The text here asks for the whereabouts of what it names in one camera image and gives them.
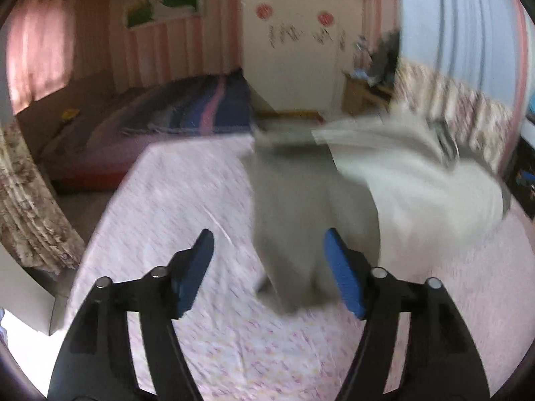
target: gray cloth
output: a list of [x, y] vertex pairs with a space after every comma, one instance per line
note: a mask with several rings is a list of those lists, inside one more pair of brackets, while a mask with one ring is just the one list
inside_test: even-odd
[[291, 313], [339, 299], [323, 252], [329, 228], [377, 264], [379, 219], [371, 193], [338, 173], [326, 145], [257, 144], [243, 163], [255, 194], [253, 243], [266, 272], [257, 295], [264, 304]]

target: wooden cabinet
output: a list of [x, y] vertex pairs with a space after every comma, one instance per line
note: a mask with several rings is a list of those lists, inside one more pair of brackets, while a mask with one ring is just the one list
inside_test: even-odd
[[366, 80], [353, 79], [346, 76], [346, 86], [343, 92], [342, 110], [345, 113], [358, 115], [377, 108], [389, 108], [392, 98], [392, 89], [382, 85], [370, 87]]

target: framed picture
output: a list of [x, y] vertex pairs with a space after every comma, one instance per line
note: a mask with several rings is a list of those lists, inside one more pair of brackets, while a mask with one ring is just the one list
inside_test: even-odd
[[125, 7], [125, 26], [132, 30], [170, 19], [204, 15], [204, 0], [131, 0]]

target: bed sheet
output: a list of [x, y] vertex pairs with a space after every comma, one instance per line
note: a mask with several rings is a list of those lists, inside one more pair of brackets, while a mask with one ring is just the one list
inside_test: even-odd
[[[173, 322], [204, 399], [332, 401], [364, 323], [343, 304], [278, 316], [256, 300], [263, 269], [251, 242], [252, 192], [240, 162], [251, 149], [250, 135], [147, 148], [93, 235], [66, 323], [97, 278], [139, 278], [166, 265], [208, 228], [215, 236], [213, 260], [192, 310]], [[491, 392], [509, 377], [535, 337], [535, 257], [525, 221], [514, 204], [485, 243], [422, 278], [435, 275], [444, 281], [472, 332]], [[140, 387], [153, 391], [138, 318], [129, 315], [128, 322]], [[387, 390], [399, 383], [407, 331], [403, 315]]]

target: red circle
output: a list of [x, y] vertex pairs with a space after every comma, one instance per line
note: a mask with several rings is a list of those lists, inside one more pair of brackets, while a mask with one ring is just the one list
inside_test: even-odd
[[323, 27], [330, 27], [334, 24], [334, 16], [330, 12], [321, 11], [318, 13], [318, 21]]
[[271, 18], [272, 15], [273, 8], [269, 4], [262, 3], [256, 6], [256, 16], [258, 16], [260, 19], [265, 21], [266, 19]]

